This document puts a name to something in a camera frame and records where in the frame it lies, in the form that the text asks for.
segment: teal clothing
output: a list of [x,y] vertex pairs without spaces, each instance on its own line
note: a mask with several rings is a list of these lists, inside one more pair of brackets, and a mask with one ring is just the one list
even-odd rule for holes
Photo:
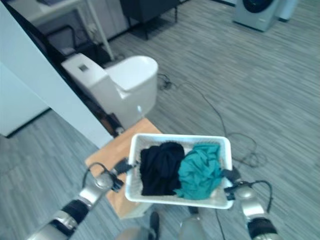
[[219,157],[219,144],[196,144],[181,162],[181,188],[174,190],[177,196],[190,200],[209,198],[222,179]]

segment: washing machine door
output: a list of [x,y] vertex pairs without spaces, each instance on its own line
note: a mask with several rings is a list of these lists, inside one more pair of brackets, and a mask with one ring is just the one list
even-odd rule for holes
[[242,0],[245,9],[250,13],[261,13],[266,10],[274,0]]

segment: toilet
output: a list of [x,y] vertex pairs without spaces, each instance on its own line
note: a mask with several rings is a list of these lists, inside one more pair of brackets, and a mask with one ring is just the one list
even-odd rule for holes
[[131,56],[104,69],[79,53],[62,66],[107,114],[114,113],[125,129],[156,104],[158,64],[151,57]]

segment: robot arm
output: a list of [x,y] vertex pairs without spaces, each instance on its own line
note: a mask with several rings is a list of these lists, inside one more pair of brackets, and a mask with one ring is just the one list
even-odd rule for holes
[[224,170],[224,175],[233,183],[225,188],[228,199],[240,202],[245,218],[245,224],[252,240],[282,240],[276,228],[269,219],[268,212],[258,201],[252,183],[242,181],[239,171],[234,167],[232,171]]
[[[84,186],[75,199],[59,210],[50,222],[27,240],[68,240],[88,212],[108,191],[117,192],[122,187],[123,182],[117,176],[126,173],[132,167],[124,158],[111,171],[103,171],[93,183]],[[240,202],[251,239],[282,240],[269,220],[268,212],[259,203],[256,192],[252,189],[252,183],[242,181],[236,168],[232,171],[224,170],[224,175],[233,183],[232,187],[225,188],[224,191],[229,200],[237,199]]]
[[93,183],[84,186],[79,194],[59,210],[50,222],[36,231],[27,240],[67,240],[85,219],[101,197],[110,190],[117,192],[124,184],[117,176],[133,166],[124,158],[111,171],[105,170]]

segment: white plastic basket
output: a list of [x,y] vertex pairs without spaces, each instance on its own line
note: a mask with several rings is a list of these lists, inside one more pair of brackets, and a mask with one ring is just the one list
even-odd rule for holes
[[[199,136],[199,135],[175,135],[175,134],[150,134],[139,133],[133,136],[131,141],[129,164],[135,161],[140,163],[140,152],[151,146],[159,146],[165,142],[176,142],[183,146],[184,153],[192,150],[195,144],[214,143],[220,145],[220,165],[222,169],[232,170],[232,158],[230,142],[223,136]],[[228,201],[224,188],[231,187],[232,184],[225,177],[221,184],[212,192],[210,198],[203,200],[189,200],[175,195],[164,196],[142,196],[143,184],[140,177],[140,168],[137,166],[127,173],[125,196],[129,201],[155,204],[185,205],[213,209],[229,209],[234,201]]]

